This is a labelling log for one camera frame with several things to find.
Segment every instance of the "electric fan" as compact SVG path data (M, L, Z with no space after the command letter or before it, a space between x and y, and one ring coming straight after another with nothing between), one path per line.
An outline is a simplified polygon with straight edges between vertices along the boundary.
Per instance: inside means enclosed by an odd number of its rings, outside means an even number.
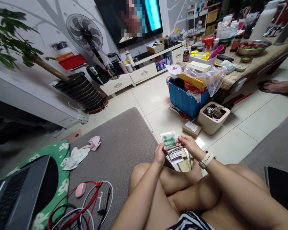
M103 39L95 23L84 15L71 14L67 18L66 26L73 40L82 48L92 50L103 64L103 60L98 53L103 45Z

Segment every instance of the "laptop keyboard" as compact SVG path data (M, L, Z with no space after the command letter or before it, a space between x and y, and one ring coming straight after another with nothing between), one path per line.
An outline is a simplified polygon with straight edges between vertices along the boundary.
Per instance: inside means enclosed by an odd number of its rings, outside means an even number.
M0 198L0 229L4 229L30 168L12 176Z

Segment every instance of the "computer mouse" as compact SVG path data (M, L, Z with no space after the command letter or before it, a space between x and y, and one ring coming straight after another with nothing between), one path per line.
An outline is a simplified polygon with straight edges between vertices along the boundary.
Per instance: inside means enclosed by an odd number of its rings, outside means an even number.
M75 197L77 198L82 197L83 194L85 193L85 189L86 189L86 183L79 184L78 187L76 188Z

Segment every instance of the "drawer handle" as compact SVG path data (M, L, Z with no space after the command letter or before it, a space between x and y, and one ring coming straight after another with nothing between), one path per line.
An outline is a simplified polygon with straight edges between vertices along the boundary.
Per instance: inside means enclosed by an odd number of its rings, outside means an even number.
M121 87L122 83L117 83L114 88L118 88L118 87Z

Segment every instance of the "smartphone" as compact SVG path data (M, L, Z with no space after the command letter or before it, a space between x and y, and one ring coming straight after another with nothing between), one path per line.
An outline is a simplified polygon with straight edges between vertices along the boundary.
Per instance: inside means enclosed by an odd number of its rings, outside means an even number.
M271 166L265 172L271 196L288 210L288 172Z

